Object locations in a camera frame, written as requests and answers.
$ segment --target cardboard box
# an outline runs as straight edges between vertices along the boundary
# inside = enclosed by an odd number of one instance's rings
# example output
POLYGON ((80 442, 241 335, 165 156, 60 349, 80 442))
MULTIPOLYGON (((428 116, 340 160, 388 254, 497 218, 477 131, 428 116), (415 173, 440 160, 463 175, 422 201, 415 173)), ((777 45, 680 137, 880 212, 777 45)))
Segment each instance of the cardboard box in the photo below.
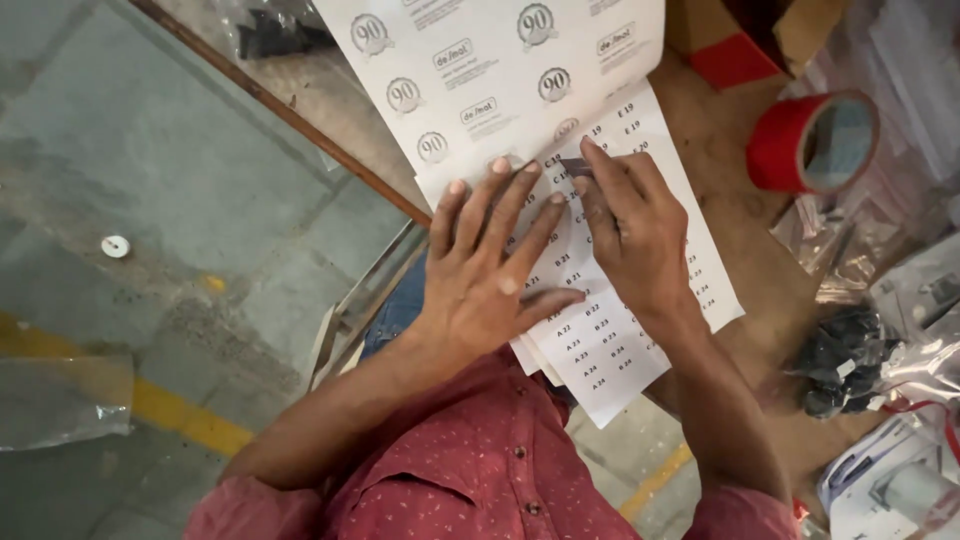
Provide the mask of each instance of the cardboard box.
POLYGON ((718 90, 785 84, 827 42, 849 0, 666 0, 666 42, 718 90))

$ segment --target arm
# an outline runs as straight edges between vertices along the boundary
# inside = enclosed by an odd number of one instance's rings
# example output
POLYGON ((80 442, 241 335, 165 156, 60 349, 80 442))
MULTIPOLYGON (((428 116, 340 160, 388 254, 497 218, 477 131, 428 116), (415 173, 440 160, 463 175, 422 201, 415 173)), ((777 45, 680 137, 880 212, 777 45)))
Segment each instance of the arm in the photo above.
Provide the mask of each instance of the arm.
POLYGON ((563 196, 545 203, 514 254, 502 256, 540 172, 531 163, 514 174, 500 158, 468 199, 462 181, 451 183, 430 228, 417 320, 383 351, 283 411, 230 461, 220 481, 254 477, 281 490, 317 487, 367 432, 410 398, 541 319, 583 302, 584 294, 575 289, 553 289, 520 301, 523 284, 564 213, 563 196))
POLYGON ((746 487, 789 504, 763 413, 689 288, 684 207, 648 154, 614 160, 588 138, 581 151, 596 176, 574 179, 594 256, 674 367, 684 435, 702 484, 746 487))

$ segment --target person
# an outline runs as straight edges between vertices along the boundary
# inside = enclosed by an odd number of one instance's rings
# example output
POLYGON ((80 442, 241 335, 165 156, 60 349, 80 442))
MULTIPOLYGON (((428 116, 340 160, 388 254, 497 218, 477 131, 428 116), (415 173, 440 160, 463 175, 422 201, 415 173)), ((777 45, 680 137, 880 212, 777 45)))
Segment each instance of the person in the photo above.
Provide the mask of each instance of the person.
MULTIPOLYGON (((614 159, 587 137, 581 151, 595 180, 573 182, 594 256, 675 372, 703 488, 684 538, 799 538, 760 408, 689 288, 684 208, 649 155, 614 159)), ((374 354, 243 448, 184 538, 638 538, 594 489, 564 431, 564 400, 524 376, 504 345, 585 300, 566 288, 521 298, 567 207, 562 193, 504 255, 540 173, 535 162, 514 173, 500 158, 469 196, 462 181, 448 186, 420 312, 368 334, 374 354)), ((381 314, 402 318, 419 295, 381 314)))

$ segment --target red patterned shirt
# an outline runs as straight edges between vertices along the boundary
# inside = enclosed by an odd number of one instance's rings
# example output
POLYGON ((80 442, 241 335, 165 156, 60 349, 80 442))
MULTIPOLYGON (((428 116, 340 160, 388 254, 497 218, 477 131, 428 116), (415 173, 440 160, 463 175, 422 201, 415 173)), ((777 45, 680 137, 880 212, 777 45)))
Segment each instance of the red patterned shirt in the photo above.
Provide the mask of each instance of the red patterned shirt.
MULTIPOLYGON (((505 346, 391 416, 332 496, 228 479, 194 509, 184 538, 639 538, 594 489, 564 432, 567 413, 505 346)), ((798 537, 782 503, 722 488, 702 498, 685 539, 798 537)))

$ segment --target adhesive tape roll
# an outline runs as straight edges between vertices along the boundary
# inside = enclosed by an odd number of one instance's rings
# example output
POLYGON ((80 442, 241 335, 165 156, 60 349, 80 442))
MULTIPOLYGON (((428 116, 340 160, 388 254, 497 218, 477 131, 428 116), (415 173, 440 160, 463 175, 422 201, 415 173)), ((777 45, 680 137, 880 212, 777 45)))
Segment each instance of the adhesive tape roll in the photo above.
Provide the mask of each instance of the adhesive tape roll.
POLYGON ((747 171, 761 189, 833 193, 863 175, 876 152, 874 102, 848 90, 777 102, 747 144, 747 171))

